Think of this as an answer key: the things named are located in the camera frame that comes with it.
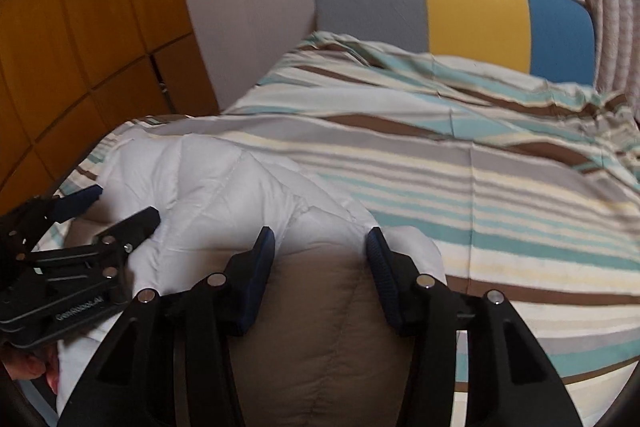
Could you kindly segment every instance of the clamp jaw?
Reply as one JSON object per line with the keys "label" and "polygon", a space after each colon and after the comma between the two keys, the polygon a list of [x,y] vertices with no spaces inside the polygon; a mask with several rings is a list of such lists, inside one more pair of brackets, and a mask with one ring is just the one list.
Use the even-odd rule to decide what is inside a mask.
{"label": "clamp jaw", "polygon": [[104,230],[92,245],[32,251],[54,222],[83,214],[101,192],[93,185],[33,198],[0,217],[0,334],[14,347],[36,349],[126,306],[126,260],[160,223],[156,209]]}
{"label": "clamp jaw", "polygon": [[386,321],[398,335],[416,337],[398,427],[450,425],[458,330],[468,335],[467,427],[582,425],[551,361],[503,293],[448,289],[391,251],[378,228],[367,235],[367,259]]}

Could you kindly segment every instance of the finger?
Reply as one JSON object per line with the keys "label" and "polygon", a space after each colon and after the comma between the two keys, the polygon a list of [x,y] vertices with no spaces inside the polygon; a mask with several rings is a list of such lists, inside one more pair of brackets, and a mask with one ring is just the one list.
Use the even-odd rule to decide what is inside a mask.
{"label": "finger", "polygon": [[42,360],[10,346],[0,348],[0,359],[12,380],[33,380],[46,371]]}
{"label": "finger", "polygon": [[49,387],[54,394],[58,394],[59,364],[58,364],[58,345],[51,344],[47,346],[47,372],[46,378]]}

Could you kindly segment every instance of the black clamp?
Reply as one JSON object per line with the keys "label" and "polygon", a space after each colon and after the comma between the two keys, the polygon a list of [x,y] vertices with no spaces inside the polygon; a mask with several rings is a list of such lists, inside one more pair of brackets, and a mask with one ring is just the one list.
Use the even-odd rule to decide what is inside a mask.
{"label": "black clamp", "polygon": [[416,336],[398,427],[448,427],[455,390],[456,332],[468,336],[467,427],[580,427],[562,380],[535,336],[498,290],[482,297],[447,288],[367,235],[367,259],[386,321]]}
{"label": "black clamp", "polygon": [[264,227],[191,290],[140,291],[85,368],[59,427],[242,427],[226,336],[254,324],[275,252]]}
{"label": "black clamp", "polygon": [[[138,293],[82,374],[60,427],[242,427],[226,335],[254,323],[273,262],[264,228],[190,291]],[[456,332],[468,333],[467,427],[581,427],[544,350],[503,293],[462,295],[392,252],[380,229],[367,259],[389,325],[415,347],[398,427],[449,427]]]}
{"label": "black clamp", "polygon": [[98,185],[65,198],[33,198],[0,218],[0,335],[36,349],[94,325],[127,304],[127,257],[160,223],[148,207],[104,230],[92,245],[37,251],[53,223],[83,214],[102,193]]}

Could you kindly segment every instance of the bed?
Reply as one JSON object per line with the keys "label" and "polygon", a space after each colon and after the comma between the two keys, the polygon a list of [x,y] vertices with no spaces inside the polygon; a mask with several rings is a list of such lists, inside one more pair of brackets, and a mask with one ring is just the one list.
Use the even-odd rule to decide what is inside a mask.
{"label": "bed", "polygon": [[[478,0],[471,11],[468,0],[456,2],[454,17],[478,11]],[[484,47],[460,57],[456,39],[424,38],[434,15],[426,17],[424,0],[317,0],[324,31],[284,55],[222,116],[124,124],[60,193],[93,184],[132,129],[214,136],[291,158],[362,202],[383,227],[410,225],[432,238],[453,289],[503,291],[554,363],[584,424],[595,425],[640,355],[640,135],[622,94],[584,85],[593,74],[593,29],[584,26],[584,9],[555,12],[568,36],[546,55],[542,42],[535,60],[530,52],[514,66],[517,46],[522,50],[524,41],[534,49],[544,36],[534,31],[544,3],[527,0],[527,26],[518,8],[525,0],[510,2],[508,9],[521,13],[519,34],[505,38],[513,28],[504,27],[486,33]],[[433,54],[437,39],[453,46],[448,54]],[[505,42],[514,50],[514,40],[515,52],[500,57]],[[544,71],[557,82],[535,76]],[[62,245],[66,232],[51,229],[40,247]],[[464,423],[465,340],[461,333],[452,425]],[[66,363],[77,378],[90,350],[59,347],[62,374]],[[59,409],[73,384],[70,378],[62,385]]]}

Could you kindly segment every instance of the yellow pillow section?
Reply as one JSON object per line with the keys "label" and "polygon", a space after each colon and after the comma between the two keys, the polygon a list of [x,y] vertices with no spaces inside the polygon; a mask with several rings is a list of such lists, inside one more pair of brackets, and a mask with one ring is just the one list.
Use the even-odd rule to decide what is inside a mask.
{"label": "yellow pillow section", "polygon": [[427,0],[429,51],[529,73],[527,0]]}

